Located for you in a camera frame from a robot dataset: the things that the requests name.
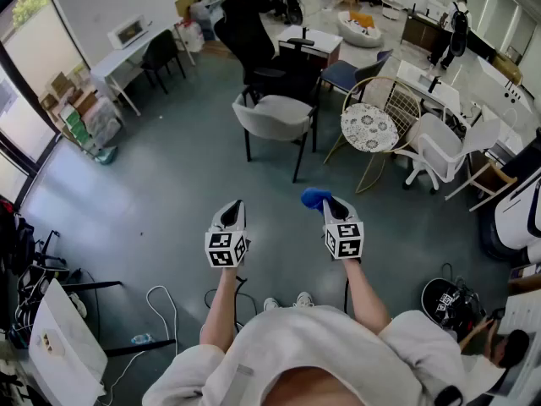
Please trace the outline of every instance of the blue object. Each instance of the blue object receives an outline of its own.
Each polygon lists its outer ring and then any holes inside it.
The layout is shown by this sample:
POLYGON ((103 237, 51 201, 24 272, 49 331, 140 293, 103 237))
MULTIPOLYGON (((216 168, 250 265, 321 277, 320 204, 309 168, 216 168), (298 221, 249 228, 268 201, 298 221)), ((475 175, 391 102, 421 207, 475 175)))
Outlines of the blue object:
POLYGON ((309 209, 317 209, 323 215, 323 200, 331 201, 330 191, 317 188, 307 188, 301 194, 301 201, 309 209))
POLYGON ((150 334, 136 335, 135 337, 132 338, 133 344, 147 344, 147 343, 153 343, 153 342, 154 342, 154 338, 152 338, 150 334))

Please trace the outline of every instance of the black office chair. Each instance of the black office chair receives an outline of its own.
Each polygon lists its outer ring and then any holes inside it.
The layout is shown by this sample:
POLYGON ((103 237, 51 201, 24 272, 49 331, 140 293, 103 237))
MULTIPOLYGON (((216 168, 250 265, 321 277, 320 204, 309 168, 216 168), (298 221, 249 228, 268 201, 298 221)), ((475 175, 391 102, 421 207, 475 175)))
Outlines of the black office chair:
POLYGON ((289 96, 313 105, 310 92, 320 69, 308 62, 301 47, 313 46, 314 41, 290 39, 298 52, 275 57, 272 41, 251 0, 226 0, 221 7, 225 16, 215 24, 214 31, 243 65, 244 84, 262 96, 289 96))
POLYGON ((158 74, 158 70, 165 66, 167 73, 171 75, 171 71, 169 70, 167 64, 173 59, 177 60, 178 67, 183 73, 183 77, 186 78, 183 65, 180 64, 180 60, 178 59, 178 48, 175 38, 172 36, 172 32, 170 30, 165 30, 150 41, 150 44, 146 48, 145 54, 143 55, 143 63, 141 64, 141 68, 145 71, 146 78, 149 80, 150 86, 153 88, 155 86, 154 81, 152 81, 152 78, 150 77, 150 72, 152 72, 166 95, 168 95, 169 92, 167 92, 167 89, 164 86, 160 75, 158 74))

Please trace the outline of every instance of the white table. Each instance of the white table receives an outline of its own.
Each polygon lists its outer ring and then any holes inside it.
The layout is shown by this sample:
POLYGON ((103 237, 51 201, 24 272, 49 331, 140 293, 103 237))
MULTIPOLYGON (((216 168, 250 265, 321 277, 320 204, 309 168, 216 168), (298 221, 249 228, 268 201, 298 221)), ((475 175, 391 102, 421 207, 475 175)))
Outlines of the white table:
MULTIPOLYGON (((279 47, 294 49, 295 46, 287 41, 293 38, 302 37, 303 28, 300 25, 291 25, 287 27, 280 35, 278 35, 276 39, 278 40, 279 47)), ((303 45, 301 47, 301 52, 323 58, 326 61, 325 68, 338 60, 338 54, 340 54, 340 45, 343 41, 341 36, 331 35, 319 30, 308 29, 306 32, 306 39, 314 41, 314 45, 311 47, 303 45)))
POLYGON ((57 280, 51 281, 40 303, 29 354, 36 381, 54 406, 92 406, 103 394, 107 356, 57 280), (46 351, 45 330, 57 334, 63 354, 46 351))
POLYGON ((434 79, 434 76, 428 75, 427 71, 405 60, 400 62, 396 77, 402 83, 407 85, 425 101, 433 102, 436 105, 447 108, 461 123, 465 123, 466 121, 460 114, 460 95, 458 90, 446 83, 440 83, 429 93, 429 87, 420 81, 421 76, 427 77, 430 80, 434 79))
POLYGON ((100 86, 104 85, 111 87, 114 91, 124 96, 124 98, 126 99, 126 101, 128 101, 128 104, 133 108, 135 113, 140 116, 141 113, 139 112, 138 108, 134 105, 132 100, 129 99, 128 95, 126 95, 126 92, 123 90, 123 88, 126 87, 129 82, 131 82, 137 75, 143 72, 143 69, 141 69, 137 63, 132 62, 130 58, 141 48, 146 47, 150 43, 150 41, 152 41, 164 30, 168 30, 173 27, 177 33, 177 41, 180 41, 183 44, 184 49, 188 53, 190 62, 195 66, 195 61, 192 58, 192 55, 190 54, 188 48, 186 47, 183 38, 180 36, 180 32, 178 31, 177 24, 180 24, 182 22, 183 17, 176 17, 175 19, 172 19, 165 24, 152 24, 148 27, 148 31, 139 39, 133 41, 122 50, 113 50, 112 52, 110 52, 90 71, 90 75, 92 76, 96 88, 99 90, 100 86), (113 72, 118 69, 123 63, 128 63, 131 66, 131 69, 126 72, 121 79, 116 75, 113 76, 113 72))
POLYGON ((522 138, 517 134, 504 120, 493 112, 486 105, 482 108, 483 120, 492 120, 498 118, 500 120, 500 136, 496 144, 501 147, 510 157, 514 157, 524 149, 522 138))

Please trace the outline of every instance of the wooden chair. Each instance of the wooden chair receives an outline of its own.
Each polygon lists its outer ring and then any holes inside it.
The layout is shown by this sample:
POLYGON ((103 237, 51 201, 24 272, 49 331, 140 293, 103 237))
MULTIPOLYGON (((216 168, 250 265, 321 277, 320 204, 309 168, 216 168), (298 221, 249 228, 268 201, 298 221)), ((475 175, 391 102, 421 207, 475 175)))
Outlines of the wooden chair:
POLYGON ((468 158, 467 176, 467 181, 447 195, 445 200, 449 200, 466 188, 466 186, 473 185, 475 188, 481 189, 484 193, 488 194, 489 197, 472 207, 470 212, 491 201, 518 180, 517 178, 510 178, 503 173, 492 159, 486 157, 481 152, 474 152, 468 158))

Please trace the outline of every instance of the person standing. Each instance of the person standing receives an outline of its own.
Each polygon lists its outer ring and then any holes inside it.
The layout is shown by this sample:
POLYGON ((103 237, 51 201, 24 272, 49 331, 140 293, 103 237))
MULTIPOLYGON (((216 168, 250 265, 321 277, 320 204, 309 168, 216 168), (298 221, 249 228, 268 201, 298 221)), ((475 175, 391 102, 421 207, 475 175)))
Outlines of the person standing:
POLYGON ((428 60, 433 65, 438 64, 445 49, 449 47, 447 56, 441 61, 441 67, 447 70, 455 55, 461 56, 466 48, 467 33, 472 25, 472 15, 467 10, 467 0, 451 2, 447 10, 441 15, 440 25, 444 28, 444 31, 441 32, 440 38, 436 42, 428 60))

